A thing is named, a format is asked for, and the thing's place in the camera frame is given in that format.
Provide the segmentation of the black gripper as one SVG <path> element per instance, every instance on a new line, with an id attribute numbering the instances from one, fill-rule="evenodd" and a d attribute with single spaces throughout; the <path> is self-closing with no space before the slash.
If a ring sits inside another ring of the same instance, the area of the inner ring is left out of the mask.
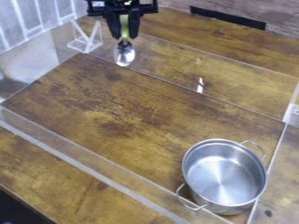
<path id="1" fill-rule="evenodd" d="M 120 39 L 121 36 L 119 15 L 128 14 L 129 38 L 135 39 L 139 33 L 140 13 L 157 12 L 157 0 L 149 0 L 148 3 L 143 3 L 141 0 L 85 0 L 85 2 L 89 16 L 105 15 L 107 26 L 115 39 Z"/>

